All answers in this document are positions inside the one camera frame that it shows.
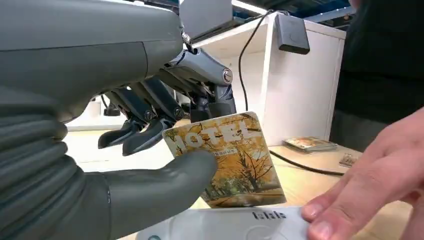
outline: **ceiling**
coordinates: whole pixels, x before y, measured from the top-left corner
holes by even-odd
[[[178,14],[179,0],[142,0],[147,5],[171,9]],[[309,21],[321,23],[330,27],[346,30],[349,26],[354,9],[349,0],[241,0],[242,2],[263,9],[285,10],[291,15]],[[257,16],[243,8],[235,7],[234,15],[239,18]]]

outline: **human hand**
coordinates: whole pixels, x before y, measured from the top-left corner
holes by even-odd
[[[385,128],[335,186],[303,207],[308,239],[350,239],[397,200],[413,206],[402,240],[423,240],[424,108]]]
[[[361,5],[362,0],[349,0],[350,5],[354,8],[354,9],[358,9],[359,6]]]

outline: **autumn tree picture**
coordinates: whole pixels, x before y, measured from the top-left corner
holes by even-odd
[[[253,112],[172,128],[164,131],[163,137],[176,157],[198,148],[215,155],[218,170],[202,194],[211,207],[248,207],[286,201],[258,117]]]

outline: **table surface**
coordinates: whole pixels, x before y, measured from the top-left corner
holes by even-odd
[[[122,157],[121,146],[97,149],[97,139],[103,131],[70,132],[65,138],[69,155],[74,157],[78,165],[85,171],[110,171],[120,169],[157,169],[172,160],[168,147],[161,141],[149,150],[130,157]],[[345,172],[347,168],[339,166],[344,153],[360,156],[359,152],[339,146],[336,151],[305,154],[292,149],[276,146],[270,150],[297,163],[313,168]],[[147,161],[155,156],[155,161]],[[338,177],[309,172],[292,166],[276,157],[272,157],[287,203],[281,206],[302,206],[312,198],[324,193],[333,186]],[[209,208],[198,199],[192,208]],[[408,220],[411,207],[403,202],[393,202],[384,207],[375,218],[353,239],[354,240],[397,240],[400,238]],[[134,240],[135,234],[122,238]]]

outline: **fingernail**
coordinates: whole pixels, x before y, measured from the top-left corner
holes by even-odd
[[[311,232],[316,239],[329,240],[333,235],[333,228],[328,222],[322,221],[317,224],[313,224],[311,226]]]
[[[303,207],[303,214],[314,219],[323,211],[323,209],[323,206],[320,204],[309,204]]]

